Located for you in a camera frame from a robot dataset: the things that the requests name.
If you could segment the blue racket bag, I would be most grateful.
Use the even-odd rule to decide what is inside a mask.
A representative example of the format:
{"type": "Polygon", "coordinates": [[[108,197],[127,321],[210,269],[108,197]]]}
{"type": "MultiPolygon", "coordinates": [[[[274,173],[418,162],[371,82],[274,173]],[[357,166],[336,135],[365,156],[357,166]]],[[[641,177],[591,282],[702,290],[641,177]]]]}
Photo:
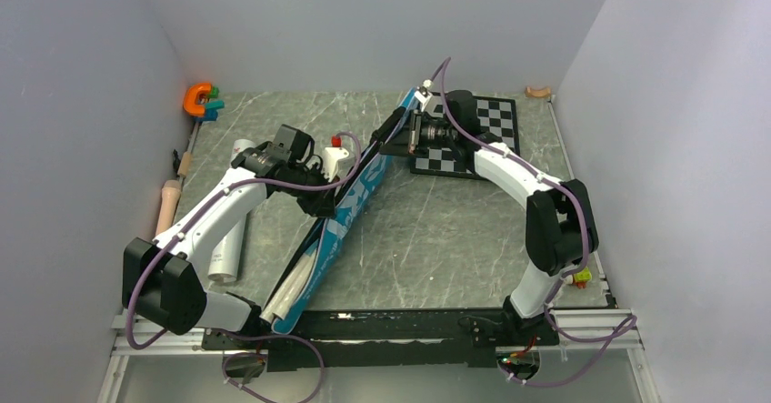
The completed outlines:
{"type": "Polygon", "coordinates": [[[383,181],[392,162],[391,156],[379,153],[378,143],[388,141],[402,129],[407,121],[408,112],[415,105],[415,89],[411,89],[399,104],[404,110],[399,114],[393,114],[398,119],[390,118],[389,122],[383,124],[371,138],[370,147],[366,150],[366,156],[362,160],[358,176],[349,180],[342,191],[342,199],[336,206],[336,215],[332,218],[318,220],[311,229],[310,244],[299,248],[302,255],[315,256],[315,267],[305,291],[291,307],[286,318],[273,322],[266,321],[276,334],[286,335],[292,332],[314,291],[321,285],[327,271],[335,263],[345,236],[365,208],[367,200],[383,181]]]}

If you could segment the blue racket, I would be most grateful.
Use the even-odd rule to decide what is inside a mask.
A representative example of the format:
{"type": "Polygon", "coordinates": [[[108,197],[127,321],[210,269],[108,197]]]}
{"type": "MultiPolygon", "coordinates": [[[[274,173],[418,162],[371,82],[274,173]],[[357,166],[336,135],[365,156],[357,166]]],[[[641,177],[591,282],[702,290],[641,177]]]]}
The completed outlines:
{"type": "Polygon", "coordinates": [[[305,291],[310,277],[313,274],[314,267],[315,256],[303,254],[292,273],[287,278],[286,282],[288,285],[284,289],[283,294],[279,297],[278,303],[275,306],[275,319],[283,320],[286,318],[291,307],[305,291]]]}
{"type": "Polygon", "coordinates": [[[297,266],[265,306],[260,318],[267,322],[285,319],[290,308],[305,288],[309,270],[297,266]]]}

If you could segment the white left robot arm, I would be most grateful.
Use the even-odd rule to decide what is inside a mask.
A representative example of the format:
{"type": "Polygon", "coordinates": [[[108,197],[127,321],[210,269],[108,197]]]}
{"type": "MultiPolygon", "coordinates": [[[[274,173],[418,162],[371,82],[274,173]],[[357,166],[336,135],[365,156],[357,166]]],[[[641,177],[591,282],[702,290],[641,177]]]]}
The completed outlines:
{"type": "Polygon", "coordinates": [[[341,137],[334,135],[315,153],[309,134],[282,125],[273,140],[235,154],[216,186],[183,218],[152,240],[133,239],[123,254],[126,323],[139,315],[177,335],[221,328],[238,348],[252,347],[262,332],[258,305],[208,291],[199,274],[225,236],[274,193],[293,196],[312,217],[333,217],[336,190],[361,156],[359,148],[344,148],[341,137]]]}

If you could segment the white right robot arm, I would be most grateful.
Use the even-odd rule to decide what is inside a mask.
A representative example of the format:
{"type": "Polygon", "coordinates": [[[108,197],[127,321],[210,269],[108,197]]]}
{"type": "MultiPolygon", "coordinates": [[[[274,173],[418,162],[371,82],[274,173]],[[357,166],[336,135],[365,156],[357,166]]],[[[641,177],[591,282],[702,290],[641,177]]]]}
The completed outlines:
{"type": "Polygon", "coordinates": [[[512,312],[500,322],[513,344],[535,334],[535,317],[546,313],[599,246],[585,184],[552,176],[517,153],[518,112],[513,99],[412,91],[396,110],[405,124],[384,147],[429,168],[485,180],[505,193],[504,203],[524,210],[527,266],[504,302],[512,312]]]}

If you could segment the black white chessboard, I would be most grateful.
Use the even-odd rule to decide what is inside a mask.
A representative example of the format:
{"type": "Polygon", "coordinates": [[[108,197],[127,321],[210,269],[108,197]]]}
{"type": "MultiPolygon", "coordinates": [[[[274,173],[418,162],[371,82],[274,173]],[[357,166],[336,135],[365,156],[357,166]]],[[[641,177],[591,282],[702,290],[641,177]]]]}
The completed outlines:
{"type": "MultiPolygon", "coordinates": [[[[520,153],[516,102],[514,99],[472,95],[476,101],[476,116],[482,133],[496,135],[509,149],[520,153]]],[[[450,148],[428,148],[409,161],[410,172],[426,176],[482,180],[458,162],[450,148]]]]}

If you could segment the wooden arch block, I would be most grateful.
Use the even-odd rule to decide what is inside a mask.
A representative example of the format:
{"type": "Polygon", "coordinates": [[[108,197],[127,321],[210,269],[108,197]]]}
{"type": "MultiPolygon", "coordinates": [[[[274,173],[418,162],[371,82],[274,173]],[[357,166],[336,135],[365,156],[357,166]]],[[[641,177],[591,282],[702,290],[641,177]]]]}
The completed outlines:
{"type": "Polygon", "coordinates": [[[552,89],[549,86],[533,87],[527,86],[525,95],[529,98],[539,98],[549,100],[552,97],[552,89]]]}

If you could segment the teal blue toy blocks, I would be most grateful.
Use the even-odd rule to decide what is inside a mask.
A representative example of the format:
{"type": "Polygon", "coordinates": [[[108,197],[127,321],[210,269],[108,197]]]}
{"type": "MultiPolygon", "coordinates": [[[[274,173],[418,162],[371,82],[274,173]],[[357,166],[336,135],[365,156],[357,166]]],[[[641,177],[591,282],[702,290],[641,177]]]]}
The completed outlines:
{"type": "Polygon", "coordinates": [[[217,86],[211,86],[207,91],[198,95],[198,104],[203,108],[203,113],[196,120],[198,122],[216,121],[219,112],[225,107],[225,102],[220,98],[220,90],[217,86]]]}

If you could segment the wooden rolling pin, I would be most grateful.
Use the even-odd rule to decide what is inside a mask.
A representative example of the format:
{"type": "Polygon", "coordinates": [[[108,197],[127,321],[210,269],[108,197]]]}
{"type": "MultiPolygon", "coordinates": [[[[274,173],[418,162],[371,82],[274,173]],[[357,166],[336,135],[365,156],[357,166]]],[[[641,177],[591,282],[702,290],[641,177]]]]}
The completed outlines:
{"type": "Polygon", "coordinates": [[[172,226],[182,186],[178,180],[167,180],[161,189],[161,205],[156,222],[155,235],[172,226]]]}

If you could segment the orange horseshoe magnet toy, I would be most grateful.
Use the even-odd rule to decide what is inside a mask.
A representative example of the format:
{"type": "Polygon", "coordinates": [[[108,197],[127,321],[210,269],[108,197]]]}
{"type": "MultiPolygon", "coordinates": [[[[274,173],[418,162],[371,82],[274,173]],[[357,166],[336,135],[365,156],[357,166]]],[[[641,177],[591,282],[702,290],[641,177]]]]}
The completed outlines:
{"type": "Polygon", "coordinates": [[[210,82],[198,83],[190,86],[185,92],[183,109],[192,117],[204,117],[205,105],[208,102],[214,86],[210,82]]]}

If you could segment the colourful brick toy train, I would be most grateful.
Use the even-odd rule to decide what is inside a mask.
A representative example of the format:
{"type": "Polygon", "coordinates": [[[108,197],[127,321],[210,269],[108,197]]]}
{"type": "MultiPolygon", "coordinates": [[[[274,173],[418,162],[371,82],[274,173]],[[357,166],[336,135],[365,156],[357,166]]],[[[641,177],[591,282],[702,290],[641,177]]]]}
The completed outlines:
{"type": "Polygon", "coordinates": [[[578,289],[585,289],[592,280],[593,275],[588,267],[585,267],[580,272],[577,272],[566,279],[570,286],[578,289]]]}

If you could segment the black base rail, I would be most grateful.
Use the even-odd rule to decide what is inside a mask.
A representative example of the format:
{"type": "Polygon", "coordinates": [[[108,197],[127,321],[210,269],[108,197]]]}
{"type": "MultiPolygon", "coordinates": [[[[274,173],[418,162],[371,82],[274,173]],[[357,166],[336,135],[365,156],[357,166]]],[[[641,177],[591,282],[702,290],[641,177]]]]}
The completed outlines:
{"type": "Polygon", "coordinates": [[[319,364],[493,368],[498,356],[559,343],[544,318],[520,320],[501,307],[306,311],[291,333],[291,340],[258,343],[211,332],[202,348],[259,349],[268,371],[287,372],[319,364]]]}

